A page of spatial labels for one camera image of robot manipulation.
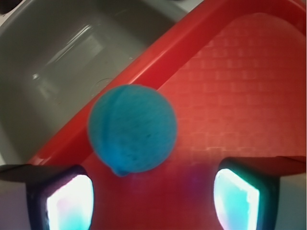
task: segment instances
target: teal foam ball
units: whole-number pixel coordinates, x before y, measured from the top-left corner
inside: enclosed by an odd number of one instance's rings
[[[94,105],[88,135],[99,158],[118,176],[150,170],[167,159],[177,137],[169,102],[139,85],[111,89]]]

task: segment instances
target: illuminated panel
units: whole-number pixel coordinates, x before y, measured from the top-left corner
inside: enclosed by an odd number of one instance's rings
[[[259,190],[229,169],[221,169],[214,181],[214,205],[225,230],[255,230]]]
[[[47,199],[50,230],[87,230],[94,208],[93,183],[77,175]]]

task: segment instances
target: red plastic bin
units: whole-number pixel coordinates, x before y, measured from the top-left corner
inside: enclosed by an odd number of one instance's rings
[[[95,101],[122,84],[157,89],[178,138],[157,168],[119,178],[93,153]],[[94,182],[91,229],[221,229],[213,205],[227,156],[306,155],[306,6],[206,0],[157,40],[30,161],[81,164]]]

